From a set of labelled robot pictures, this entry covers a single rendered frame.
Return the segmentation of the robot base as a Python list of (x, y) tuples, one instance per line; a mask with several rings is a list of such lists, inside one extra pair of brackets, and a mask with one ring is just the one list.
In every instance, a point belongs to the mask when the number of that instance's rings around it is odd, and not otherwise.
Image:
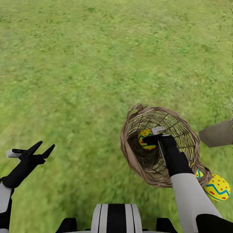
[[(168, 218), (157, 218), (156, 230), (149, 231), (148, 229), (142, 229), (142, 233), (176, 233)], [(76, 218), (65, 218), (55, 233), (91, 233), (91, 229), (77, 231)]]

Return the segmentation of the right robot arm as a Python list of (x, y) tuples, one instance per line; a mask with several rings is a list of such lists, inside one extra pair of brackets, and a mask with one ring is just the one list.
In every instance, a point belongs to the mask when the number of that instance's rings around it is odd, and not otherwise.
[(233, 223), (223, 219), (189, 167), (187, 155), (177, 147), (172, 134), (160, 134), (164, 126), (151, 128), (143, 140), (158, 145), (169, 170), (179, 220), (184, 233), (233, 233)]

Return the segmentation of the easter egg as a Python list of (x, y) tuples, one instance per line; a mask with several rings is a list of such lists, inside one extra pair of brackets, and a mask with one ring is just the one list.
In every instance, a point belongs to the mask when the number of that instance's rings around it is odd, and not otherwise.
[(204, 188), (209, 197), (215, 201), (225, 201), (231, 194), (228, 182), (216, 174), (212, 174), (212, 178)]
[(140, 133), (137, 134), (137, 139), (139, 141), (139, 144), (145, 149), (145, 150), (153, 150), (156, 145), (147, 145), (146, 143), (143, 142), (142, 139), (148, 137), (148, 136), (152, 136), (152, 133), (150, 132), (150, 129), (145, 129), (140, 131)]
[(204, 174), (198, 169), (195, 176), (198, 179), (198, 178), (202, 177), (203, 175)]

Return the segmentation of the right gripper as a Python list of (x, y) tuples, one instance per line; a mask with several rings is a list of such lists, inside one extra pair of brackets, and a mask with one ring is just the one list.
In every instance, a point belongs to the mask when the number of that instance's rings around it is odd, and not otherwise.
[(157, 136), (161, 136), (161, 135), (163, 135), (163, 134), (160, 134), (160, 133), (159, 133), (158, 135), (148, 136), (148, 137), (146, 137), (146, 138), (144, 138), (144, 139), (142, 139), (142, 140), (143, 140), (143, 142), (146, 143), (147, 145), (156, 145), (155, 139), (156, 139)]

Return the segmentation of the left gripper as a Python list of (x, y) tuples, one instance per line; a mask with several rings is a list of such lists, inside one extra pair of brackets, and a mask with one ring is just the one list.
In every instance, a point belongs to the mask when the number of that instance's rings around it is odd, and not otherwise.
[(39, 141), (18, 157), (21, 160), (21, 162), (12, 170), (13, 176), (22, 179), (26, 178), (35, 169), (37, 165), (45, 163), (44, 159), (48, 158), (55, 145), (52, 145), (43, 154), (33, 156), (33, 154), (41, 144), (42, 141)]

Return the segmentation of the wicker basket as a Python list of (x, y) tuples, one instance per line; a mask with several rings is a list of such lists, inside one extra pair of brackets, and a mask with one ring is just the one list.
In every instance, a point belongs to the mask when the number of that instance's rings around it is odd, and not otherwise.
[[(130, 113), (137, 109), (136, 113)], [(165, 119), (169, 117), (174, 119), (177, 123)], [(183, 128), (176, 124), (181, 123)], [(176, 140), (179, 150), (187, 155), (189, 167), (196, 175), (199, 169), (204, 175), (198, 178), (201, 187), (204, 188), (209, 180), (212, 178), (212, 173), (208, 167), (200, 162), (200, 138), (197, 133), (192, 130), (190, 124), (185, 118), (178, 115), (176, 112), (166, 109), (164, 107), (146, 107), (141, 103), (136, 103), (127, 112), (125, 123), (120, 132), (120, 149), (125, 156), (130, 169), (132, 169), (140, 179), (144, 180), (148, 185), (155, 188), (172, 188), (172, 182), (168, 174), (169, 170), (166, 168), (163, 157), (161, 155), (160, 147), (156, 145), (153, 150), (145, 150), (136, 137), (140, 131), (150, 128), (164, 126), (166, 129), (160, 134), (172, 134)], [(176, 126), (179, 132), (173, 127)], [(191, 137), (189, 134), (191, 134)], [(184, 147), (180, 147), (179, 139), (183, 138)], [(190, 140), (193, 143), (190, 143)], [(180, 140), (181, 141), (181, 140)], [(181, 143), (180, 143), (181, 144)], [(141, 165), (142, 164), (142, 165)]]

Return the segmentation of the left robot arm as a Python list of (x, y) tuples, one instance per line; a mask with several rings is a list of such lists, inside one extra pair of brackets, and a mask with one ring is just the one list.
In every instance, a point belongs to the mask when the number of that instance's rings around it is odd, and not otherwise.
[(10, 149), (6, 152), (7, 158), (17, 158), (20, 162), (8, 176), (0, 178), (0, 233), (9, 233), (12, 199), (14, 188), (17, 188), (37, 165), (44, 164), (55, 145), (52, 145), (43, 154), (33, 156), (42, 144), (39, 141), (28, 150)]

